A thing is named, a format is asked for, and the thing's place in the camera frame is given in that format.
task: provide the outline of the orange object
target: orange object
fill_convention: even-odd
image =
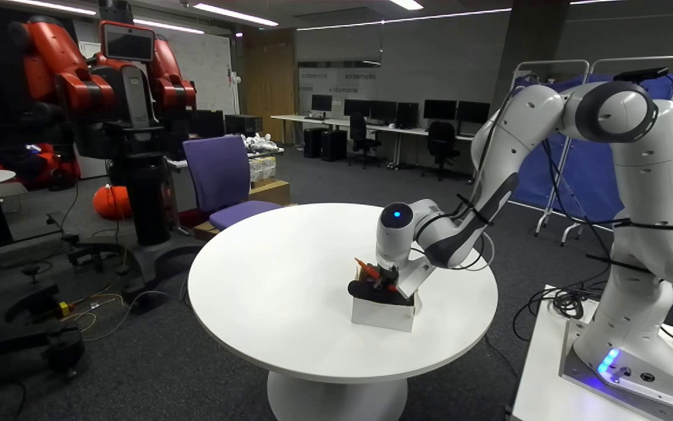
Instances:
[[[130,216],[130,202],[129,191],[123,184],[102,184],[93,194],[93,207],[106,220],[129,220]]]

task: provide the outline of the gray carpet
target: gray carpet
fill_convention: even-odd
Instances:
[[[437,179],[421,171],[360,168],[345,161],[304,159],[296,151],[277,159],[277,174],[289,179],[292,201],[296,202],[350,201],[385,206],[427,197],[443,207],[454,207],[457,202],[455,194],[470,191],[462,177]],[[19,232],[49,232],[54,226],[44,225],[44,212],[63,214],[69,201],[78,198],[65,232],[111,237],[114,225],[99,220],[88,206],[92,191],[101,183],[82,183],[78,194],[75,188],[35,191],[23,198],[9,220]],[[532,235],[537,216],[540,212],[534,211],[507,206],[491,226],[498,247],[491,266],[498,278],[499,304],[489,340],[476,343],[443,370],[412,378],[403,421],[505,418],[505,407],[512,404],[514,380],[526,358],[526,340],[512,335],[514,311],[547,282],[565,284],[588,276],[606,278],[606,264],[583,256],[583,252],[601,252],[590,232],[562,247],[558,246],[558,233],[565,222],[553,216],[541,235]],[[129,222],[122,225],[122,237],[132,237]],[[106,291],[122,284],[122,278],[111,273],[120,261],[111,261],[106,273],[75,270],[63,254],[52,254],[52,249],[28,256],[42,264],[39,282],[61,282],[65,299],[106,299],[111,296]],[[2,261],[0,306],[16,289],[31,284],[19,269],[4,269],[16,261]],[[2,382],[2,418],[274,418],[267,404],[267,372],[219,345],[194,321],[183,299],[183,288],[185,273],[177,273],[160,282],[166,304],[129,315],[107,311],[96,325],[86,322],[86,363],[80,377],[67,380],[32,377],[23,382]],[[520,335],[530,335],[530,326],[532,318],[520,318]]]

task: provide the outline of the table pedestal base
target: table pedestal base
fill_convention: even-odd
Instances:
[[[277,421],[398,421],[407,404],[407,378],[314,382],[268,372],[267,394]]]

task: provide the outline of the office chair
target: office chair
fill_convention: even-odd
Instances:
[[[363,168],[368,161],[368,151],[381,146],[379,139],[367,138],[367,122],[363,114],[350,114],[350,138],[353,138],[353,151],[363,151]]]
[[[250,165],[246,144],[235,135],[183,142],[197,206],[215,229],[226,229],[246,216],[277,207],[268,201],[250,201]]]
[[[455,131],[448,122],[433,122],[427,128],[427,151],[435,156],[439,179],[446,174],[446,161],[457,156]]]

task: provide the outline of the white box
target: white box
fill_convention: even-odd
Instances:
[[[421,295],[414,295],[414,306],[384,304],[353,296],[353,322],[384,329],[412,331],[414,318],[421,312]]]

